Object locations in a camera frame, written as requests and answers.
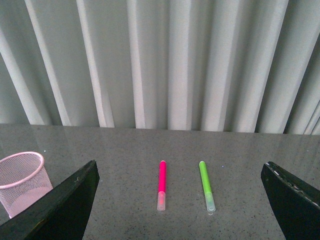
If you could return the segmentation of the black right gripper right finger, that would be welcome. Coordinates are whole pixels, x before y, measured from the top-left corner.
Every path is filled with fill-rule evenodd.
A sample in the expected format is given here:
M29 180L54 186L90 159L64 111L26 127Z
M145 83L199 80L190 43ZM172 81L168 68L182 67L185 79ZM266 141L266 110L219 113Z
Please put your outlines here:
M274 216L287 240L320 238L320 191L272 161L260 174Z

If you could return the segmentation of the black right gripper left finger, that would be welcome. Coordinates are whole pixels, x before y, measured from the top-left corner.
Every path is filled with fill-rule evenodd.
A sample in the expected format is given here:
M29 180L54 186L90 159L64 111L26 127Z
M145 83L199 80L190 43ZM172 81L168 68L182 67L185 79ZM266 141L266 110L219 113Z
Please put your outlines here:
M61 184L0 226L2 240L81 240L100 176L89 161Z

